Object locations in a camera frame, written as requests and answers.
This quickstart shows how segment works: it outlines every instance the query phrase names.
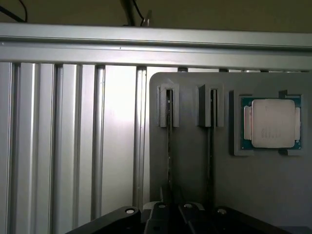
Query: gray mounting plate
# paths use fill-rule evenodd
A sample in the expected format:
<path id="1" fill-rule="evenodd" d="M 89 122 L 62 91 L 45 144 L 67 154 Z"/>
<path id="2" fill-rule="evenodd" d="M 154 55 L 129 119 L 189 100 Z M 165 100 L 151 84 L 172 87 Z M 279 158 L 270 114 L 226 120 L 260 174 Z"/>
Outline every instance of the gray mounting plate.
<path id="1" fill-rule="evenodd" d="M 150 194 L 159 200 L 167 181 L 167 131 L 157 125 L 157 87 L 179 85 L 179 127 L 173 129 L 174 183 L 186 200 L 207 200 L 208 128 L 198 125 L 198 87 L 223 87 L 223 127 L 214 134 L 214 197 L 225 205 L 276 226 L 312 228 L 312 74 L 157 73 L 150 81 Z M 301 150 L 240 149 L 240 97 L 301 95 Z"/>

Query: wall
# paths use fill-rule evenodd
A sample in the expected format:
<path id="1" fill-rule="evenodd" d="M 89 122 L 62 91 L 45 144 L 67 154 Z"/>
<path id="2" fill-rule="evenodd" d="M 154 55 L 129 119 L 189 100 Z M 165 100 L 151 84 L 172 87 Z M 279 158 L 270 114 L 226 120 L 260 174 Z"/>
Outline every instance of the wall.
<path id="1" fill-rule="evenodd" d="M 24 0 L 30 23 L 120 26 L 126 17 L 118 0 Z M 312 32 L 310 0 L 137 0 L 154 27 Z M 0 4 L 23 18 L 18 0 Z M 0 21 L 12 22 L 4 14 Z"/>

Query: gray bracket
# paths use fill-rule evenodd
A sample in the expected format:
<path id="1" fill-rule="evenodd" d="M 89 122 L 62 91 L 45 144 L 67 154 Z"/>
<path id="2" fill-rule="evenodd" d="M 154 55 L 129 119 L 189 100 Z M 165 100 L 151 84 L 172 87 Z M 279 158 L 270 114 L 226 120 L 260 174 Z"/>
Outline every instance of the gray bracket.
<path id="1" fill-rule="evenodd" d="M 204 84 L 197 87 L 197 126 L 211 127 L 211 93 L 216 91 L 217 127 L 224 126 L 224 91 L 223 85 Z"/>
<path id="2" fill-rule="evenodd" d="M 161 84 L 157 87 L 157 124 L 160 127 L 167 127 L 166 107 L 167 90 L 173 92 L 173 127 L 179 126 L 179 85 Z"/>

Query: black plastic part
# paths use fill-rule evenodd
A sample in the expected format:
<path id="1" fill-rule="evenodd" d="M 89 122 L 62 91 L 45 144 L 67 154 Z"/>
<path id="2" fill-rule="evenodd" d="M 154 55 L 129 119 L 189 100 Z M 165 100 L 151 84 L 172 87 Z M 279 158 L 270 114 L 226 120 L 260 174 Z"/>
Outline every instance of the black plastic part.
<path id="1" fill-rule="evenodd" d="M 169 206 L 163 202 L 154 205 L 150 219 L 146 222 L 144 234 L 169 233 Z"/>
<path id="2" fill-rule="evenodd" d="M 217 207 L 213 212 L 213 222 L 220 233 L 290 234 L 228 207 Z"/>
<path id="3" fill-rule="evenodd" d="M 141 212 L 136 207 L 125 206 L 82 225 L 67 234 L 139 233 L 140 219 Z"/>
<path id="4" fill-rule="evenodd" d="M 217 230 L 210 221 L 205 210 L 200 210 L 194 203 L 180 204 L 178 206 L 184 221 L 185 228 L 191 234 L 217 234 Z"/>

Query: metal bar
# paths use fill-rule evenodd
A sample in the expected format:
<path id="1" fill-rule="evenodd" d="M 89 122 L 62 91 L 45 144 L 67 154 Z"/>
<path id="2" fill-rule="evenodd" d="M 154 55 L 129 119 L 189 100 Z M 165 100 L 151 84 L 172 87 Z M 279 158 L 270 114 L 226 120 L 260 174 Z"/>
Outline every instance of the metal bar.
<path id="1" fill-rule="evenodd" d="M 102 215 L 133 202 L 135 66 L 105 67 Z"/>
<path id="2" fill-rule="evenodd" d="M 95 66 L 81 66 L 78 226 L 91 221 Z"/>
<path id="3" fill-rule="evenodd" d="M 312 34 L 1 23 L 0 39 L 311 48 Z"/>
<path id="4" fill-rule="evenodd" d="M 144 144 L 143 204 L 150 201 L 150 79 L 158 72 L 177 72 L 177 67 L 147 67 Z"/>
<path id="5" fill-rule="evenodd" d="M 36 233 L 50 233 L 54 153 L 55 68 L 40 66 Z"/>
<path id="6" fill-rule="evenodd" d="M 13 86 L 12 64 L 0 63 L 0 233 L 9 232 L 10 190 L 12 170 L 12 136 L 13 136 Z"/>
<path id="7" fill-rule="evenodd" d="M 143 208 L 143 170 L 145 144 L 146 70 L 137 71 L 135 116 L 135 166 L 133 205 Z"/>
<path id="8" fill-rule="evenodd" d="M 185 66 L 185 67 L 219 67 L 227 69 L 267 69 L 300 71 L 312 69 L 310 54 L 240 54 L 228 50 L 224 53 L 185 53 L 181 59 L 181 52 L 163 51 L 129 51 L 129 50 L 100 50 L 100 49 L 69 49 L 42 48 L 22 46 L 0 47 L 0 61 L 40 61 L 40 62 L 68 62 L 72 63 L 106 63 L 106 64 L 142 64 L 156 66 Z"/>
<path id="9" fill-rule="evenodd" d="M 103 126 L 104 126 L 104 84 L 105 70 L 97 68 L 96 77 L 96 110 L 95 110 L 95 148 L 93 164 L 93 199 L 92 219 L 102 215 L 102 157 L 103 157 Z"/>
<path id="10" fill-rule="evenodd" d="M 38 66 L 22 63 L 19 83 L 15 233 L 35 230 L 38 150 Z"/>
<path id="11" fill-rule="evenodd" d="M 55 162 L 55 223 L 62 234 L 77 224 L 79 67 L 65 64 L 58 70 L 57 144 Z"/>

